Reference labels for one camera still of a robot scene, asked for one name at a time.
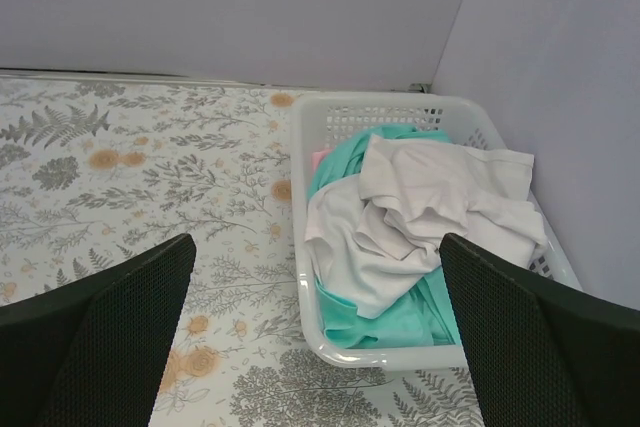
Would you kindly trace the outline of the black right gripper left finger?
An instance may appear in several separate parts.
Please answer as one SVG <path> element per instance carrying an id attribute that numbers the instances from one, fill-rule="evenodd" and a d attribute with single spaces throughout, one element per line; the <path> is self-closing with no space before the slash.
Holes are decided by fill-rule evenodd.
<path id="1" fill-rule="evenodd" d="M 148 425 L 195 259 L 181 234 L 2 307 L 2 425 Z"/>

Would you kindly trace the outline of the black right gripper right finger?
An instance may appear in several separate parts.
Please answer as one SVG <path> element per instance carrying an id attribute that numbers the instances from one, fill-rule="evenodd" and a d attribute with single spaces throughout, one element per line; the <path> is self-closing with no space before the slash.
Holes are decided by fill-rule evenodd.
<path id="1" fill-rule="evenodd" d="M 638 425 L 638 311 L 453 233 L 440 256 L 485 425 Z"/>

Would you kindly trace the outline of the white t shirt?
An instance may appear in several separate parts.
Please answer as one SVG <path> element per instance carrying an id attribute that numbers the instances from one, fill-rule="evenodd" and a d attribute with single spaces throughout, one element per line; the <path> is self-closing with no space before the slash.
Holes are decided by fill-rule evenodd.
<path id="1" fill-rule="evenodd" d="M 442 264 L 453 233 L 526 268 L 548 247 L 542 215 L 529 201 L 534 158 L 426 139 L 371 136 L 357 180 L 364 209 L 359 249 L 397 262 L 356 264 L 359 315 L 374 318 Z"/>

